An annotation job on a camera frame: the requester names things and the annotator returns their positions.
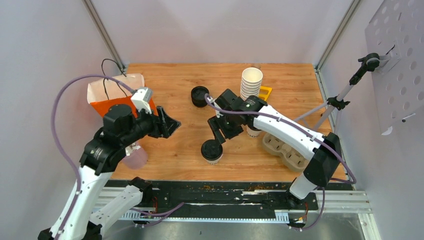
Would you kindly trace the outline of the white paper coffee cup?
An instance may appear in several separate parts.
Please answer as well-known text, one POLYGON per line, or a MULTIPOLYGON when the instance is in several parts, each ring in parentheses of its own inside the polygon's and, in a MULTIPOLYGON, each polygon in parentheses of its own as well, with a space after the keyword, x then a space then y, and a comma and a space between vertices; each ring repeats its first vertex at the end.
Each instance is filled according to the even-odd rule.
POLYGON ((256 128, 251 128, 249 126, 246 127, 246 132, 247 132, 247 135, 251 138, 257 138, 262 133, 261 130, 256 129, 256 128))

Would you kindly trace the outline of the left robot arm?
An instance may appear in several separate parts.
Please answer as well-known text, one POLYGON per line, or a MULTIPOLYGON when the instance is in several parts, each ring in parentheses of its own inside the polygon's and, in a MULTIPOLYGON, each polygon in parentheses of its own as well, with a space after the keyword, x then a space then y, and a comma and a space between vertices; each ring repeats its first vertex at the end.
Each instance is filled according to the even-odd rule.
POLYGON ((117 197, 93 211, 104 186, 127 156, 127 147, 145 136, 167 139, 181 126, 162 106, 156 109, 157 114, 144 110, 133 114, 126 104, 109 108, 103 116, 103 126, 84 147, 74 193, 56 223, 39 233, 39 240, 101 240, 130 208, 152 203, 152 184, 135 177, 117 197))

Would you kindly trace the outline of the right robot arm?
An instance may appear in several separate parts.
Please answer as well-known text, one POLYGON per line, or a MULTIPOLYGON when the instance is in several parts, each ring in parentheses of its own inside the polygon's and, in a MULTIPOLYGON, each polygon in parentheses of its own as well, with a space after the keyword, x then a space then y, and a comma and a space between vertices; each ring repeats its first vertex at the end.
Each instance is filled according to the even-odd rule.
POLYGON ((222 144, 238 136, 246 126, 276 137, 307 161, 285 195, 286 204, 292 209, 301 207, 313 190, 325 188, 343 160, 336 134, 323 135, 301 126, 255 95, 243 99, 226 89, 217 98, 205 93, 202 100, 215 110, 215 116, 208 120, 214 139, 205 145, 213 145, 217 152, 207 156, 208 160, 218 160, 223 155, 222 144))

